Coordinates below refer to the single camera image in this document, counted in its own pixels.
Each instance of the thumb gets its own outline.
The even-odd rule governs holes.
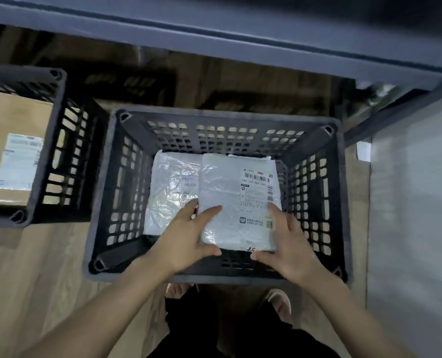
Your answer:
[[[274,270],[277,270],[279,257],[275,254],[268,253],[267,251],[255,251],[251,253],[251,259],[269,265]]]
[[[197,251],[200,259],[212,255],[221,256],[221,249],[212,244],[201,245],[197,248]]]

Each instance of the white shipping label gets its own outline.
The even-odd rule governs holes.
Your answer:
[[[199,183],[197,177],[184,177],[181,179],[181,193],[183,195],[198,196]]]
[[[9,133],[0,161],[0,188],[30,191],[43,138]]]
[[[245,168],[241,171],[239,222],[273,228],[267,203],[273,201],[273,176]]]

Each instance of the person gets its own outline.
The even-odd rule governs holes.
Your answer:
[[[120,278],[92,301],[22,353],[31,358],[107,357],[153,290],[196,261],[221,255],[215,245],[202,245],[199,235],[222,207],[192,219],[197,200],[187,203],[145,255],[135,259]],[[255,251],[251,258],[277,270],[299,285],[319,305],[353,358],[414,357],[386,336],[381,325],[353,298],[341,279],[325,269],[311,249],[300,223],[274,204],[276,252]],[[222,357],[216,349],[216,309],[196,286],[170,284],[166,292],[170,333],[150,357],[184,352],[187,356]],[[236,357],[337,357],[307,332],[292,329],[287,296],[270,291],[260,308],[246,317],[234,344]]]

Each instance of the brown cardboard box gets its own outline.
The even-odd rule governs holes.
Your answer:
[[[0,165],[9,133],[45,137],[52,103],[0,92]],[[0,204],[26,205],[30,191],[0,188]]]

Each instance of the shiny plastic wrapping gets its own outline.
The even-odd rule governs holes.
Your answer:
[[[228,250],[273,251],[267,202],[281,208],[276,162],[204,154],[201,165],[198,213],[223,206],[201,234],[202,241]]]
[[[188,201],[198,197],[201,155],[158,151],[151,171],[146,206],[146,235],[161,235]]]

